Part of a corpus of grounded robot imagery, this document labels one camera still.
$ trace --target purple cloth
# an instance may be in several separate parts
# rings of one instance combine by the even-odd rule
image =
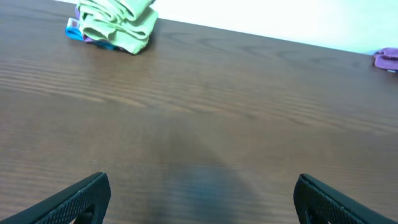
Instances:
[[[381,49],[374,53],[373,57],[375,58],[374,66],[388,70],[398,70],[397,48],[387,47]]]
[[[75,14],[76,14],[76,18],[79,19],[80,18],[80,12],[79,12],[79,9],[77,8],[77,6],[75,7]],[[93,39],[87,37],[85,34],[82,34],[82,35],[83,35],[83,40],[85,42],[93,42],[94,41]]]

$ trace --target white background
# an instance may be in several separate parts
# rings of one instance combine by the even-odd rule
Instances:
[[[163,19],[362,54],[398,47],[398,0],[157,0],[153,8]]]

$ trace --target wooden table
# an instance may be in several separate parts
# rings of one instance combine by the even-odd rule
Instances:
[[[0,2],[0,219],[103,171],[105,223],[298,223],[301,173],[398,220],[398,78],[371,56],[162,19],[132,56],[72,16]]]

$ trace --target light green cloth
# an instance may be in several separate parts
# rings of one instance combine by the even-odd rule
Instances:
[[[107,40],[136,54],[149,40],[157,12],[152,0],[79,0],[80,25],[93,40]]]

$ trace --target brown wooden surface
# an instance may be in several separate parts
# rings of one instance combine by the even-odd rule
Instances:
[[[72,15],[0,2],[0,219],[104,171],[105,223],[298,223],[300,173],[398,220],[398,79],[371,56],[165,20],[132,56]]]

